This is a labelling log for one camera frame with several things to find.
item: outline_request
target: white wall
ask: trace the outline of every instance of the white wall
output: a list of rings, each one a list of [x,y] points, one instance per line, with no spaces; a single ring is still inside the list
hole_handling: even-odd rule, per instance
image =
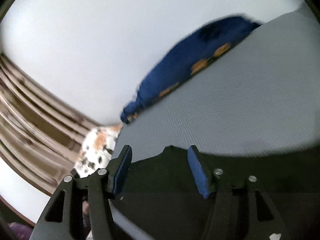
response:
[[[0,195],[18,212],[36,223],[49,196],[26,182],[1,158],[0,178]]]
[[[302,0],[16,0],[4,52],[53,94],[103,123],[119,122],[143,76],[204,23],[246,13],[269,21]]]

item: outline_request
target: black fabric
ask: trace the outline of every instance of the black fabric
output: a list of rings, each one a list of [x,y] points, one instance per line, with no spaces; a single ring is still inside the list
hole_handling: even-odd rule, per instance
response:
[[[280,212],[291,238],[318,239],[319,154],[320,146],[316,146],[266,157],[203,154],[203,158],[212,171],[223,169],[225,176],[256,176]],[[199,239],[214,203],[197,192],[187,151],[173,146],[156,157],[132,163],[121,196],[122,200],[113,200],[114,206],[157,240]]]

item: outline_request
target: blue gripper pad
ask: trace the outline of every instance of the blue gripper pad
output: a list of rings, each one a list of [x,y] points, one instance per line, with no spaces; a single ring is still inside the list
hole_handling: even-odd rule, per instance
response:
[[[211,172],[206,166],[200,163],[200,154],[201,153],[199,153],[195,145],[190,146],[188,149],[188,163],[196,182],[198,192],[204,199],[207,199],[210,195],[209,183],[211,180]]]
[[[119,156],[112,159],[106,167],[109,173],[107,192],[112,195],[112,198],[116,198],[121,193],[131,161],[132,149],[129,145],[125,145]]]

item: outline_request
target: blue pillow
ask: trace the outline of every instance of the blue pillow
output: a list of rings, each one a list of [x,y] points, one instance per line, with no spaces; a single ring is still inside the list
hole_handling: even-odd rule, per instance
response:
[[[177,43],[141,82],[136,100],[123,109],[121,121],[129,123],[130,117],[207,67],[259,26],[241,16],[227,17],[201,27]]]

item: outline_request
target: gray bed sheet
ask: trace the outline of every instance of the gray bed sheet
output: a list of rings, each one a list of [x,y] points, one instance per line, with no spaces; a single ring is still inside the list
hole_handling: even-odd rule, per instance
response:
[[[168,145],[265,155],[320,138],[320,26],[304,10],[258,29],[121,131],[133,162]]]

